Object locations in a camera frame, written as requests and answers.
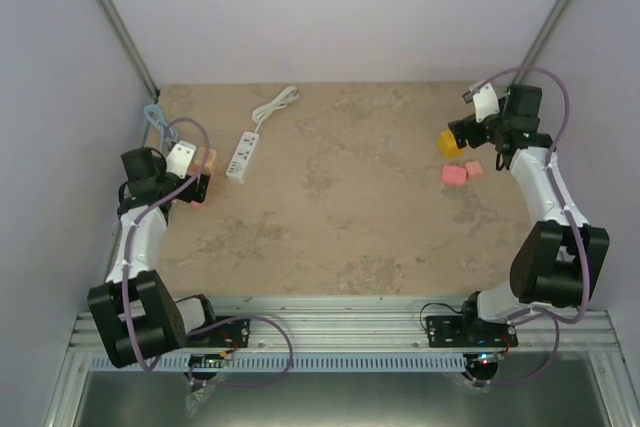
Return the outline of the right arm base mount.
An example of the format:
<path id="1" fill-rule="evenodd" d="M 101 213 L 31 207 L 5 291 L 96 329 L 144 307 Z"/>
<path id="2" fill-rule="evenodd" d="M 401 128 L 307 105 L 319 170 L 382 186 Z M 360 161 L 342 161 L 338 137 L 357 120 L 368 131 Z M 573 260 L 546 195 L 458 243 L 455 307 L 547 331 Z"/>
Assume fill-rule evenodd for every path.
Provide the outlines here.
<path id="1" fill-rule="evenodd" d="M 432 348 L 517 347 L 516 330 L 507 324 L 466 321 L 461 315 L 427 316 L 424 328 Z"/>

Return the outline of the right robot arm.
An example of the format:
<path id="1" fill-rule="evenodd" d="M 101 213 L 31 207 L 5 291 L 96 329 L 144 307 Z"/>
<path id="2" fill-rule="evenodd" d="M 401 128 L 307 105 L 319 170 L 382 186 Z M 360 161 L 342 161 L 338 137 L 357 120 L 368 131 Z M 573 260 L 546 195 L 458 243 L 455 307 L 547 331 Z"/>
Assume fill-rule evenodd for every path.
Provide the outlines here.
<path id="1" fill-rule="evenodd" d="M 494 146 L 496 168 L 509 171 L 516 180 L 532 227 L 508 279 L 471 294 L 463 303 L 460 337 L 481 346 L 526 315 L 579 322 L 610 239 L 605 229 L 592 226 L 580 212 L 559 170 L 556 139 L 539 130 L 541 89 L 513 84 L 499 94 L 483 82 L 470 87 L 463 99 L 474 112 L 449 123 L 457 146 Z"/>

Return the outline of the white power strip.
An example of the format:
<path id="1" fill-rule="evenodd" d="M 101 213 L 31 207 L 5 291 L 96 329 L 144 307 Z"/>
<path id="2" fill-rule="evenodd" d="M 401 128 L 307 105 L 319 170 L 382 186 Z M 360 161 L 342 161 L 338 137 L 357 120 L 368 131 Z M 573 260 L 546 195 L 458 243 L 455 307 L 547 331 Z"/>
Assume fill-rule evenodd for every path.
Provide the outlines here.
<path id="1" fill-rule="evenodd" d="M 238 184 L 245 182 L 259 139 L 259 134 L 253 131 L 246 131 L 241 135 L 225 172 L 230 181 Z"/>

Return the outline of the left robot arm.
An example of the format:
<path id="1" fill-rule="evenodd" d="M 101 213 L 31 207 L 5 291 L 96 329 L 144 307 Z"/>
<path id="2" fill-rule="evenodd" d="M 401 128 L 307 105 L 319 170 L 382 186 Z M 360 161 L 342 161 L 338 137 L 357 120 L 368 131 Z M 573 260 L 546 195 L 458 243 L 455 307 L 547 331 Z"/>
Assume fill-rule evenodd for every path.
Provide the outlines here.
<path id="1" fill-rule="evenodd" d="M 207 346 L 219 323 L 202 294 L 175 301 L 158 273 L 172 202 L 201 202 L 210 176 L 192 169 L 197 147 L 178 142 L 168 155 L 142 147 L 121 155 L 126 181 L 118 190 L 121 236 L 105 282 L 87 302 L 112 365 L 156 360 L 186 346 Z"/>

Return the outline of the light pink plug adapter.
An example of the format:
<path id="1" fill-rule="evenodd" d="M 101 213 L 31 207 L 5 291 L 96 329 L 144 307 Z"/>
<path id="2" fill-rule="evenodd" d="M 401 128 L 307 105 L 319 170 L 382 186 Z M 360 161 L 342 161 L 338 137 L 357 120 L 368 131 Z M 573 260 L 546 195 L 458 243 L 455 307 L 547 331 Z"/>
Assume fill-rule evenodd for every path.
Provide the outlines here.
<path id="1" fill-rule="evenodd" d="M 465 163 L 465 170 L 467 173 L 467 178 L 478 179 L 485 175 L 485 170 L 482 164 L 477 160 L 468 161 Z"/>

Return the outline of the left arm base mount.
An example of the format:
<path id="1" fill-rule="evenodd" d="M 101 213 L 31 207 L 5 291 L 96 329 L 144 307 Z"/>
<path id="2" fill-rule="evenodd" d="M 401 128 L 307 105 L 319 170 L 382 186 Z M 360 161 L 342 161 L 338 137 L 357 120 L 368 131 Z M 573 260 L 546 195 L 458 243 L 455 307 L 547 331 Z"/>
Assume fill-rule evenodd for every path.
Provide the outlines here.
<path id="1" fill-rule="evenodd" d="M 230 316 L 221 316 L 215 320 L 215 323 L 219 322 L 222 322 L 222 325 L 215 329 L 200 334 L 189 334 L 186 346 L 231 350 L 248 346 L 250 334 L 249 320 L 234 320 Z"/>

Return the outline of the yellow cube socket adapter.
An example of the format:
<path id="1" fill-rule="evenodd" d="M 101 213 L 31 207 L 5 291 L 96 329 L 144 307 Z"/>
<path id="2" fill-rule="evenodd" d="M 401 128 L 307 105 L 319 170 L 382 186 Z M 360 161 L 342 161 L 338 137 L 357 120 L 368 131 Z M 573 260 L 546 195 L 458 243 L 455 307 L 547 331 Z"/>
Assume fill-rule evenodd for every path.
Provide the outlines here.
<path id="1" fill-rule="evenodd" d="M 437 147 L 444 158 L 454 158 L 463 153 L 450 130 L 443 130 L 439 133 Z"/>

